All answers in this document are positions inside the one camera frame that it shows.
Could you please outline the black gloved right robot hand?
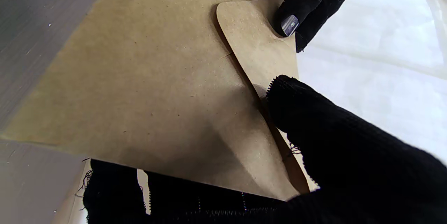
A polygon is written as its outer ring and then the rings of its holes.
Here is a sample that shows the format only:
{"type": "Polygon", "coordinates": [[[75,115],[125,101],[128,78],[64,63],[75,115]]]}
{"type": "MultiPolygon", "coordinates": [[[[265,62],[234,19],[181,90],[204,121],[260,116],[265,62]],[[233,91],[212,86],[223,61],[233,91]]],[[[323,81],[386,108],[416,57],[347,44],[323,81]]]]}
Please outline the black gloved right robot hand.
{"type": "Polygon", "coordinates": [[[91,160],[83,205],[89,224],[445,224],[447,170],[437,158],[280,75],[269,116],[303,155],[319,189],[275,200],[91,160]]]}

